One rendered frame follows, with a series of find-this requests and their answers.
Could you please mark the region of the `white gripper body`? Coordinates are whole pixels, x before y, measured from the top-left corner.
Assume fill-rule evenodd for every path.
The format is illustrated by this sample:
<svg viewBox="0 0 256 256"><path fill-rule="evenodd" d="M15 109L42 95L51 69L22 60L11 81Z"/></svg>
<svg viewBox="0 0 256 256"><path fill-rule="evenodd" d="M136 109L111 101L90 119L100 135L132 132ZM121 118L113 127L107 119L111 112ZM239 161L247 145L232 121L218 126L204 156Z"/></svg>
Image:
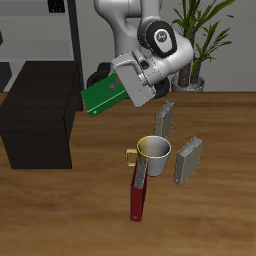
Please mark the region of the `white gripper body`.
<svg viewBox="0 0 256 256"><path fill-rule="evenodd" d="M131 53L124 53L111 61L111 68L117 74L135 107L141 107L156 95Z"/></svg>

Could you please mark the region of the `green book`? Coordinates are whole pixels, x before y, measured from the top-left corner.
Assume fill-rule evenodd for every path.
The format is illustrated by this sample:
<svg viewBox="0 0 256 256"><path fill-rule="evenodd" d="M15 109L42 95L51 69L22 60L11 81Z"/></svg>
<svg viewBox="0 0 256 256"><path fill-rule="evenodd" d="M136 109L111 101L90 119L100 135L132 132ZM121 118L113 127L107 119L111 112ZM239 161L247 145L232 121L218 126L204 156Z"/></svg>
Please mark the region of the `green book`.
<svg viewBox="0 0 256 256"><path fill-rule="evenodd" d="M111 91L109 85L119 82L116 90ZM122 100L129 97L124 86L116 73L102 79L93 86L81 92L86 110L91 117L94 117Z"/></svg>

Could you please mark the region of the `small grey book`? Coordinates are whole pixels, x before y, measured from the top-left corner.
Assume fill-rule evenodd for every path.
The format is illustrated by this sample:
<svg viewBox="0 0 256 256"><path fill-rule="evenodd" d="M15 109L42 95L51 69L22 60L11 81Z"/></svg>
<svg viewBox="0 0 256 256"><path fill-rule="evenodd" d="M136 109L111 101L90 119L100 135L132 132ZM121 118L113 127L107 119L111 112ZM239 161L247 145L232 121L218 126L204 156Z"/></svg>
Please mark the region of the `small grey book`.
<svg viewBox="0 0 256 256"><path fill-rule="evenodd" d="M155 115L154 134L166 138L172 130L174 116L173 102L166 101Z"/></svg>

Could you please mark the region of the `grey background shelf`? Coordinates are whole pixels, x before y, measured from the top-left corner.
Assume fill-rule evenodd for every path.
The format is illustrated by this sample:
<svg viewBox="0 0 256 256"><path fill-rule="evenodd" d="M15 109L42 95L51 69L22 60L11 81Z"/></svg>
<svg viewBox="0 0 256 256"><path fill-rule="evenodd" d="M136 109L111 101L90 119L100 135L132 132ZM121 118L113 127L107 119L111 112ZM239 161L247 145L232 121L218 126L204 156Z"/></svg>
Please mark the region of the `grey background shelf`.
<svg viewBox="0 0 256 256"><path fill-rule="evenodd" d="M77 61L84 88L76 0L50 13L47 0L0 0L0 92L8 92L26 61Z"/></svg>

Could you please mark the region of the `large grey book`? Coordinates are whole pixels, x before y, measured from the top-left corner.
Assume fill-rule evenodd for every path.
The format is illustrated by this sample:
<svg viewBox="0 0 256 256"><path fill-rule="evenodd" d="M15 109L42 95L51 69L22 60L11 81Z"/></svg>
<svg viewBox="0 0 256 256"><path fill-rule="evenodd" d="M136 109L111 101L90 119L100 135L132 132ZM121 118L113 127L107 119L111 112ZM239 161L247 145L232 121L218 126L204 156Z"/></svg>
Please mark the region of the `large grey book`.
<svg viewBox="0 0 256 256"><path fill-rule="evenodd" d="M173 182L182 186L197 170L200 162L203 140L194 136L177 152Z"/></svg>

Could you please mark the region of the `black books on shelf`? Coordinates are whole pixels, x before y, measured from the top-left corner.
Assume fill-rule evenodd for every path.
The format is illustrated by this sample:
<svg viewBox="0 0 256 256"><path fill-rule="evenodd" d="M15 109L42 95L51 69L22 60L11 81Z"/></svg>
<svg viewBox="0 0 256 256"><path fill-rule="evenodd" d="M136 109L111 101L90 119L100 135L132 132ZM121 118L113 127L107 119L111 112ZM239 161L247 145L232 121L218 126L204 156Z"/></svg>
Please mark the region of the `black books on shelf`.
<svg viewBox="0 0 256 256"><path fill-rule="evenodd" d="M50 13L64 13L64 0L47 0L48 10Z"/></svg>

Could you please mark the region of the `red book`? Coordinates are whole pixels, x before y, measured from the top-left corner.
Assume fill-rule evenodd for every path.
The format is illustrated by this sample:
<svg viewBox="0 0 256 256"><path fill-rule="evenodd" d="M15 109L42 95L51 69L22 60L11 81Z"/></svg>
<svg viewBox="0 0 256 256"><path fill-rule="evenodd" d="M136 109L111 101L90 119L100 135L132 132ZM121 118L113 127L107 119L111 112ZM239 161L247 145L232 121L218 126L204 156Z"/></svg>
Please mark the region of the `red book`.
<svg viewBox="0 0 256 256"><path fill-rule="evenodd" d="M148 161L137 158L130 185L130 220L134 222L142 220L147 190L147 169Z"/></svg>

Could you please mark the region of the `pot plant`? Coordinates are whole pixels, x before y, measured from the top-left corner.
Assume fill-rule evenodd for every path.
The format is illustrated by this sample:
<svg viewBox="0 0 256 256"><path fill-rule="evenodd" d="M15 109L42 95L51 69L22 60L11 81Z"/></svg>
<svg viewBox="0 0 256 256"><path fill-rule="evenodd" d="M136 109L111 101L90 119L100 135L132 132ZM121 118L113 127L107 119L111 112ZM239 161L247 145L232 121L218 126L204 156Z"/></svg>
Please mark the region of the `pot plant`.
<svg viewBox="0 0 256 256"><path fill-rule="evenodd" d="M202 0L182 0L183 13L175 9L179 18L173 23L179 25L181 35L188 39L192 48L198 52L198 54L193 54L192 61L172 78L171 89L175 92L202 92L205 82L199 76L201 64L206 60L214 60L212 56L214 51L231 44L231 41L225 41L229 28L214 36L219 21L205 27L205 24L217 13L235 2L235 0L223 0L216 3L216 1L213 0L205 10L202 10Z"/></svg>

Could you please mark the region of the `dark brown desk caddy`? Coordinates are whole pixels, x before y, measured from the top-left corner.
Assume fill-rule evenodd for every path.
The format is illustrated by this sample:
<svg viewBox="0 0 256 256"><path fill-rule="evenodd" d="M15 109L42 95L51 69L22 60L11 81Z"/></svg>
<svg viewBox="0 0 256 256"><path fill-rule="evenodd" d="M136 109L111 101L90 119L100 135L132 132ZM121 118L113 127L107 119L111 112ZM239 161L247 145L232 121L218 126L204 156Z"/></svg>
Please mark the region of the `dark brown desk caddy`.
<svg viewBox="0 0 256 256"><path fill-rule="evenodd" d="M0 136L14 169L70 169L69 139L83 109L75 61L28 61L0 106Z"/></svg>

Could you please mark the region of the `yellow and white mug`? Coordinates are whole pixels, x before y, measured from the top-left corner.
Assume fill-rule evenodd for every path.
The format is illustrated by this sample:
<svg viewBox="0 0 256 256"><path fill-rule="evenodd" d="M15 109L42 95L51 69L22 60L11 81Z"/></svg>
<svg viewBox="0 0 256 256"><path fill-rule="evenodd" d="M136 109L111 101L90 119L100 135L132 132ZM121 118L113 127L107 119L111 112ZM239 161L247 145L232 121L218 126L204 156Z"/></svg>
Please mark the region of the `yellow and white mug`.
<svg viewBox="0 0 256 256"><path fill-rule="evenodd" d="M136 154L148 161L147 174L156 177L164 172L170 153L171 144L168 140L161 136L145 136L137 142L135 149L125 150L125 163L129 167L134 167L135 164L128 161L128 155Z"/></svg>

